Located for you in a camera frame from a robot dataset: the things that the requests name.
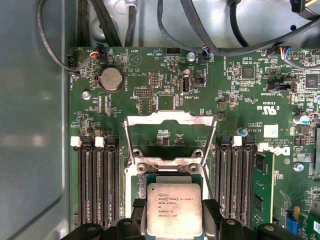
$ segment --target small component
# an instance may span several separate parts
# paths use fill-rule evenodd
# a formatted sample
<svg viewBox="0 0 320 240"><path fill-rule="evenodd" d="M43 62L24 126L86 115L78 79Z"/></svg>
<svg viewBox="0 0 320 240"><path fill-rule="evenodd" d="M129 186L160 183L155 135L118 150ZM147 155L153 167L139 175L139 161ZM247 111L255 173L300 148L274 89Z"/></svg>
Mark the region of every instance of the small component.
<svg viewBox="0 0 320 240"><path fill-rule="evenodd" d="M92 139L90 136L83 136L80 139L84 146L92 146Z"/></svg>
<svg viewBox="0 0 320 240"><path fill-rule="evenodd" d="M295 220L294 216L287 215L285 217L285 229L294 235L298 235L299 223Z"/></svg>
<svg viewBox="0 0 320 240"><path fill-rule="evenodd" d="M291 93L297 92L297 83L295 82L275 82L266 85L266 90L270 92L288 91Z"/></svg>
<svg viewBox="0 0 320 240"><path fill-rule="evenodd" d="M303 125L307 125L309 123L309 117L307 115L296 115L293 118L293 122L295 124L303 124Z"/></svg>
<svg viewBox="0 0 320 240"><path fill-rule="evenodd" d="M112 135L112 129L108 128L108 129L104 130L104 135L111 136Z"/></svg>
<svg viewBox="0 0 320 240"><path fill-rule="evenodd" d="M199 62L201 64L207 64L210 60L210 56L207 55L205 52L199 53Z"/></svg>
<svg viewBox="0 0 320 240"><path fill-rule="evenodd" d="M79 136L71 136L70 146L80 148L82 145L82 141Z"/></svg>
<svg viewBox="0 0 320 240"><path fill-rule="evenodd" d="M181 78L181 84L180 84L180 94L186 94L190 92L191 84L190 84L190 78L188 76L183 76Z"/></svg>
<svg viewBox="0 0 320 240"><path fill-rule="evenodd" d="M319 87L319 76L317 75L306 75L305 76L305 88L306 89L318 89Z"/></svg>
<svg viewBox="0 0 320 240"><path fill-rule="evenodd" d="M300 137L300 146L305 146L307 145L307 139L304 137Z"/></svg>
<svg viewBox="0 0 320 240"><path fill-rule="evenodd" d="M84 91L84 92L82 93L82 98L83 98L84 100L89 100L89 99L91 98L91 93L90 93L89 91Z"/></svg>
<svg viewBox="0 0 320 240"><path fill-rule="evenodd" d="M296 131L298 134L308 135L310 131L309 125L298 125L296 126Z"/></svg>
<svg viewBox="0 0 320 240"><path fill-rule="evenodd" d="M301 146L301 138L298 136L294 137L294 145L295 146Z"/></svg>
<svg viewBox="0 0 320 240"><path fill-rule="evenodd" d="M231 144L232 144L232 147L242 146L242 137L241 136L233 136Z"/></svg>
<svg viewBox="0 0 320 240"><path fill-rule="evenodd" d="M254 66L242 66L241 77L242 79L255 79L255 67Z"/></svg>
<svg viewBox="0 0 320 240"><path fill-rule="evenodd" d="M225 114L224 112L218 113L218 119L226 119L226 118L227 118L227 114Z"/></svg>
<svg viewBox="0 0 320 240"><path fill-rule="evenodd" d="M257 209L259 209L261 212L263 211L264 209L264 206L263 206L263 203L264 201L262 200L261 197L259 197L257 194L254 195L254 205Z"/></svg>
<svg viewBox="0 0 320 240"><path fill-rule="evenodd" d="M297 162L293 167L293 170L295 170L296 172L302 172L304 169L305 166L300 162Z"/></svg>
<svg viewBox="0 0 320 240"><path fill-rule="evenodd" d="M206 82L206 78L204 76L196 76L195 77L195 83L197 86L198 85L203 85Z"/></svg>
<svg viewBox="0 0 320 240"><path fill-rule="evenodd" d="M226 110L228 107L228 104L226 101L218 101L218 109L219 110Z"/></svg>
<svg viewBox="0 0 320 240"><path fill-rule="evenodd" d="M94 140L94 146L97 148L104 148L105 147L105 139L103 136L96 136Z"/></svg>
<svg viewBox="0 0 320 240"><path fill-rule="evenodd" d="M133 95L137 97L152 97L153 90L152 88L135 88Z"/></svg>
<svg viewBox="0 0 320 240"><path fill-rule="evenodd" d="M100 129L95 129L94 130L94 135L99 137L101 135L101 130Z"/></svg>
<svg viewBox="0 0 320 240"><path fill-rule="evenodd" d="M257 169L259 169L259 170L261 170L263 172L264 169L265 169L265 159L264 159L264 157L259 155L259 154L256 154L254 166Z"/></svg>
<svg viewBox="0 0 320 240"><path fill-rule="evenodd" d="M169 138L164 137L163 140L162 140L162 145L168 146L169 145Z"/></svg>
<svg viewBox="0 0 320 240"><path fill-rule="evenodd" d="M246 137L248 136L249 132L246 128L243 128L243 127L239 127L237 130L236 130L236 133L241 136L241 137Z"/></svg>
<svg viewBox="0 0 320 240"><path fill-rule="evenodd" d="M104 68L98 74L97 81L103 89L110 93L120 91L125 85L124 75L115 67Z"/></svg>
<svg viewBox="0 0 320 240"><path fill-rule="evenodd" d="M186 55L186 59L189 61L189 62L194 62L196 60L196 54L194 52L188 52L187 55Z"/></svg>
<svg viewBox="0 0 320 240"><path fill-rule="evenodd" d="M181 72L181 75L182 75L182 77L183 77L183 76L189 76L190 73L191 73L190 69L189 69L189 68L186 68L186 69L184 69L184 70Z"/></svg>
<svg viewBox="0 0 320 240"><path fill-rule="evenodd" d="M178 47L167 47L166 55L168 57L179 57L181 54L181 49Z"/></svg>
<svg viewBox="0 0 320 240"><path fill-rule="evenodd" d="M88 128L86 129L86 132L87 132L88 134L93 134L93 133L94 133L94 128L93 128L93 127L88 127Z"/></svg>

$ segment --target wire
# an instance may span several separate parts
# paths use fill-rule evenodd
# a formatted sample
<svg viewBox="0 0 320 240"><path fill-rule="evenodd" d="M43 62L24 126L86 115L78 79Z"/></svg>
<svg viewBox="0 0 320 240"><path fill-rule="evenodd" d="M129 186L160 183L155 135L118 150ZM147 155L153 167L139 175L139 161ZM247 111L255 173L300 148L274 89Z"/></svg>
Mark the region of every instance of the wire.
<svg viewBox="0 0 320 240"><path fill-rule="evenodd" d="M218 48L212 42L208 33L206 32L192 0L180 0L180 3L183 7L185 15L187 16L188 21L190 22L193 30L198 34L198 36L202 39L202 41L209 47L210 51L214 55L218 55L218 56L225 56L225 57L239 56L243 54L256 52L258 50L269 49L271 47L278 46L282 43L285 43L291 40L292 38L297 37L298 35L304 33L305 31L311 29L312 27L320 23L320 17L317 17L314 20L308 22L304 26L299 27L294 31L291 31L285 35L282 35L280 37L274 38L272 40L269 40L260 44L242 47L242 48Z"/></svg>
<svg viewBox="0 0 320 240"><path fill-rule="evenodd" d="M108 45L110 47L122 47L114 22L103 0L91 0L91 3Z"/></svg>
<svg viewBox="0 0 320 240"><path fill-rule="evenodd" d="M310 1L306 2L304 6L309 7L311 4L314 4L316 1L318 1L318 0L310 0Z"/></svg>
<svg viewBox="0 0 320 240"><path fill-rule="evenodd" d="M134 31L136 27L137 12L135 6L129 6L128 29L126 31L124 46L132 47L134 41Z"/></svg>
<svg viewBox="0 0 320 240"><path fill-rule="evenodd" d="M230 24L231 24L232 32L242 47L248 47L249 44L242 36L240 29L239 29L239 26L238 26L237 5L238 4L236 2L230 5Z"/></svg>
<svg viewBox="0 0 320 240"><path fill-rule="evenodd" d="M48 51L49 55L51 56L51 58L63 69L73 72L73 73L77 73L79 72L81 69L83 69L92 59L91 56L87 57L86 59L84 59L84 61L77 67L69 67L67 65L65 65L63 62L61 62L59 60L59 58L55 55L54 51L52 50L49 41L47 39L47 35L45 32L45 28L44 28L44 23L43 23L43 9L44 9L44 5L47 2L47 0L41 0L38 4L38 8L36 10L36 22L37 22L37 26L39 28L39 33L41 36L41 40L44 44L45 49Z"/></svg>
<svg viewBox="0 0 320 240"><path fill-rule="evenodd" d="M202 49L201 47L190 47L190 46L186 46L178 41L176 41L171 35L170 33L167 32L167 30L165 29L164 24L162 23L162 16L164 13L164 2L163 0L158 0L158 6L157 6L157 22L158 22L158 27L160 29L160 32L162 33L162 35L165 37L165 39L167 39L171 44L177 46L178 48L187 50L189 52L194 52L194 53L202 53Z"/></svg>

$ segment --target white slot latch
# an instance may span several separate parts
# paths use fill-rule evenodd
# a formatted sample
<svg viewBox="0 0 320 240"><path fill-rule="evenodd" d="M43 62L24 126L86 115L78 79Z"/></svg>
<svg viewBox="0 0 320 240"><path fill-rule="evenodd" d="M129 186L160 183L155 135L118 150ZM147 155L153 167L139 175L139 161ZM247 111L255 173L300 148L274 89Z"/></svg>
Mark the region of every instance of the white slot latch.
<svg viewBox="0 0 320 240"><path fill-rule="evenodd" d="M80 148L82 145L82 141L79 136L71 136L70 146Z"/></svg>
<svg viewBox="0 0 320 240"><path fill-rule="evenodd" d="M94 141L94 146L97 148L104 148L105 147L105 139L103 136L96 136Z"/></svg>

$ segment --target integrated circuit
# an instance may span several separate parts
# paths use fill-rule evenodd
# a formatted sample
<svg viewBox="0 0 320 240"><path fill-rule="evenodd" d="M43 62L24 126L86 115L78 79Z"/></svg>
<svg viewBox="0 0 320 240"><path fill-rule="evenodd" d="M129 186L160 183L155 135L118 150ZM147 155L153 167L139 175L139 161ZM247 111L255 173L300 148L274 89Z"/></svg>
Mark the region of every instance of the integrated circuit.
<svg viewBox="0 0 320 240"><path fill-rule="evenodd" d="M306 75L305 76L305 88L306 89L318 89L319 87L319 76L317 75Z"/></svg>
<svg viewBox="0 0 320 240"><path fill-rule="evenodd" d="M264 201L262 200L261 197L259 197L257 194L254 195L254 205L257 209L259 209L261 212L263 211L264 209Z"/></svg>
<svg viewBox="0 0 320 240"><path fill-rule="evenodd" d="M248 80L255 79L255 67L254 66L242 66L241 76L242 76L242 79L248 79Z"/></svg>

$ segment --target screw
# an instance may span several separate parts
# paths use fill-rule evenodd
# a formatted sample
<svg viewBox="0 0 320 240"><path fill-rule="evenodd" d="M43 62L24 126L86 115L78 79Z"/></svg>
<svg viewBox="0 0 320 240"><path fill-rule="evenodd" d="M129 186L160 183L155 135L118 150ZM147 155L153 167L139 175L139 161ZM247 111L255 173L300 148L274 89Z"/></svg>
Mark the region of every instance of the screw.
<svg viewBox="0 0 320 240"><path fill-rule="evenodd" d="M189 166L189 172L194 174L198 172L198 166L196 164L190 164Z"/></svg>
<svg viewBox="0 0 320 240"><path fill-rule="evenodd" d="M229 225L235 225L235 224L236 224L236 222L235 222L235 221L230 220L230 219L229 219L229 220L227 220L227 221L226 221L226 223L227 223L227 224L229 224Z"/></svg>
<svg viewBox="0 0 320 240"><path fill-rule="evenodd" d="M196 60L196 54L194 52L188 52L186 55L186 59L189 62L194 62Z"/></svg>
<svg viewBox="0 0 320 240"><path fill-rule="evenodd" d="M82 98L83 98L84 100L89 100L89 99L91 98L91 93L90 93L89 91L84 91L84 92L82 93Z"/></svg>
<svg viewBox="0 0 320 240"><path fill-rule="evenodd" d="M302 172L305 169L305 166L302 163L296 163L293 167L296 172Z"/></svg>
<svg viewBox="0 0 320 240"><path fill-rule="evenodd" d="M136 170L137 170L138 173L144 174L147 171L147 168L146 168L146 165L144 165L143 163L139 163L136 166Z"/></svg>
<svg viewBox="0 0 320 240"><path fill-rule="evenodd" d="M276 230L273 226L270 226L270 225L265 225L265 226L264 226L264 229L265 229L265 230L268 230L268 231L270 231L270 232L273 232L273 231Z"/></svg>

